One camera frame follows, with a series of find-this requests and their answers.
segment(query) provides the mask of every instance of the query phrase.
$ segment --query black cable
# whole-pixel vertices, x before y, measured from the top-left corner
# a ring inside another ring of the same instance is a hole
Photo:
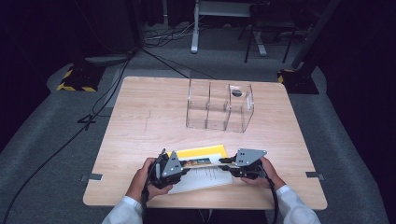
[[[115,89],[113,90],[113,92],[117,89],[117,87],[118,87],[119,84],[120,84],[120,80],[121,80],[121,78],[122,78],[122,75],[123,75],[123,71],[121,72],[121,69],[120,69],[120,74],[119,74],[119,76],[117,77],[116,81],[113,82],[113,83],[111,84],[110,88],[108,88],[108,90],[107,90],[107,91],[95,102],[95,104],[93,105],[93,107],[92,107],[92,113],[93,113],[93,114],[97,114],[97,117],[110,117],[110,116],[101,116],[101,115],[99,115],[99,113],[96,113],[96,112],[95,112],[95,107],[96,107],[96,105],[99,103],[99,101],[100,101],[103,97],[105,97],[105,96],[110,92],[110,90],[114,87],[114,85],[116,85],[116,83],[117,83],[117,86],[115,87]]]
[[[192,27],[192,24],[191,24],[191,25],[188,25],[188,26],[186,26],[186,27],[184,27],[184,28],[173,28],[172,30],[170,30],[170,29],[163,29],[163,30],[165,30],[165,31],[162,32],[161,34],[158,34],[158,32],[155,31],[155,30],[147,31],[147,33],[149,33],[149,32],[154,32],[154,33],[156,33],[156,35],[148,36],[147,39],[155,39],[155,38],[169,37],[169,36],[171,36],[171,37],[173,38],[174,36],[183,35],[183,33],[185,33],[185,31],[188,31],[188,32],[187,32],[186,34],[184,34],[184,35],[189,35],[189,31],[191,30],[191,27]]]
[[[155,166],[160,162],[163,153],[165,153],[165,148],[163,149],[161,154],[158,156],[158,158],[155,160],[155,162],[150,165],[151,168],[148,171],[148,177],[146,179],[146,182],[145,182],[145,185],[143,187],[142,194],[141,194],[142,218],[145,217],[145,215],[147,213],[147,209],[148,209],[147,202],[149,201],[149,184],[150,184],[149,180],[150,180],[150,177],[152,175],[152,172],[155,169]]]
[[[186,37],[186,35],[192,35],[192,33],[190,33],[191,29],[192,29],[192,27],[186,27],[181,30],[180,34],[178,34],[176,31],[174,31],[168,35],[160,35],[158,38],[157,44],[147,43],[147,40],[146,40],[145,46],[148,48],[163,47],[163,46],[167,45],[168,43],[170,43],[171,41],[182,39],[182,38]]]
[[[164,57],[161,57],[161,56],[158,56],[158,55],[156,55],[156,56],[159,57],[159,58],[161,58],[161,59],[163,59],[163,60],[169,61],[169,62],[171,62],[171,63],[175,63],[175,64],[177,64],[177,65],[180,65],[180,66],[189,68],[189,69],[192,70],[192,71],[195,71],[195,72],[197,72],[197,73],[201,73],[202,75],[205,75],[205,76],[210,77],[210,78],[212,78],[212,79],[217,79],[217,78],[212,77],[212,76],[210,76],[210,75],[208,75],[208,74],[206,74],[206,73],[203,73],[203,72],[201,72],[201,71],[198,71],[198,70],[196,70],[196,69],[193,69],[193,68],[191,68],[191,67],[188,67],[188,66],[186,66],[186,65],[184,65],[184,64],[177,63],[177,62],[172,61],[172,60],[169,60],[169,59],[165,59]]]
[[[158,32],[156,30],[147,30],[147,31],[145,31],[145,37],[146,38],[151,38],[151,37],[154,37],[154,36],[158,36]]]
[[[160,61],[161,63],[165,64],[166,66],[170,67],[172,70],[174,70],[175,72],[181,74],[183,77],[190,79],[189,77],[187,77],[186,75],[182,74],[181,72],[177,71],[176,68],[172,67],[171,65],[169,65],[168,63],[164,62],[163,60],[161,60],[159,57],[157,57],[156,55],[146,51],[145,49],[141,48],[143,50],[143,52],[147,53],[149,56],[157,59],[158,61]]]
[[[129,63],[129,61],[131,61],[132,58],[130,58],[122,67],[122,73],[125,71],[126,65]],[[90,119],[88,120],[88,122],[81,128],[79,129],[65,144],[63,144],[57,151],[55,151],[55,153],[53,153],[46,161],[44,161],[26,180],[25,182],[22,184],[22,186],[18,189],[17,193],[14,195],[14,197],[11,200],[11,203],[8,206],[8,209],[6,211],[6,214],[3,218],[3,224],[6,224],[7,219],[8,219],[8,215],[9,212],[11,211],[12,205],[15,203],[15,201],[17,200],[18,196],[21,194],[22,190],[24,189],[24,187],[29,183],[29,181],[50,161],[52,160],[52,158],[54,158],[56,155],[58,155],[65,147],[67,147],[67,145],[69,145],[83,130],[85,130],[85,128],[91,124],[91,122],[98,116],[98,114],[105,108],[105,106],[108,104],[108,102],[110,101],[111,97],[114,95],[116,89],[114,89],[114,91],[112,92],[111,96],[108,98],[108,100],[104,103],[104,105],[99,109],[99,111],[97,113],[94,113],[93,116],[90,117]]]
[[[274,184],[274,181],[270,177],[268,177],[268,174],[265,172],[264,168],[261,165],[259,165],[259,167],[263,171],[265,179],[270,184],[270,189],[271,189],[271,192],[273,194],[273,198],[274,198],[274,221],[273,221],[273,224],[276,224],[277,223],[277,216],[279,214],[279,202],[277,200],[277,195],[276,195],[276,191],[275,191],[275,184]]]

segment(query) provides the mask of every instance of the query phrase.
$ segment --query paper sheet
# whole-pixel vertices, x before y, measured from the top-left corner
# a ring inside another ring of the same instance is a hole
[[[221,154],[203,155],[200,157],[179,158],[181,161],[209,158],[212,163],[218,163]],[[232,184],[233,177],[228,171],[222,171],[217,166],[190,169],[181,177],[180,182],[174,185],[169,194],[180,193],[195,189],[205,189],[219,185]]]

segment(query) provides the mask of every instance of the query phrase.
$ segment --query acrylic divider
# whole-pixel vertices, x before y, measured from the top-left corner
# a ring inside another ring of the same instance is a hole
[[[250,85],[190,80],[187,127],[243,133],[253,112]]]

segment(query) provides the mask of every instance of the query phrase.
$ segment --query hand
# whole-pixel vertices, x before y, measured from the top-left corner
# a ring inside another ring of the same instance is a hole
[[[273,182],[275,184],[275,190],[278,190],[282,186],[286,185],[285,181],[283,181],[279,177],[279,175],[277,175],[273,164],[270,161],[268,161],[268,159],[261,157],[260,160],[262,160],[262,167],[264,168],[268,177],[273,180]],[[255,185],[255,186],[259,186],[259,187],[266,188],[266,189],[270,188],[270,183],[268,183],[267,179],[265,179],[265,178],[258,177],[256,179],[252,180],[252,179],[248,179],[245,177],[241,177],[241,180],[249,185]]]
[[[128,190],[126,191],[126,196],[129,196],[139,203],[142,203],[142,190],[145,187],[146,179],[148,178],[149,166],[155,162],[155,158],[147,158],[143,167],[138,169],[134,178],[132,179],[131,185],[129,186]],[[151,200],[157,195],[167,194],[169,190],[171,190],[173,186],[167,186],[163,189],[157,189],[152,185],[148,185],[148,200]]]

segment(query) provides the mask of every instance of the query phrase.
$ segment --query table leg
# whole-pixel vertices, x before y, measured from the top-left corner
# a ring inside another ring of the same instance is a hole
[[[192,34],[192,43],[191,43],[191,53],[198,52],[198,37],[199,37],[199,1],[195,0],[195,10],[194,10],[194,31]]]

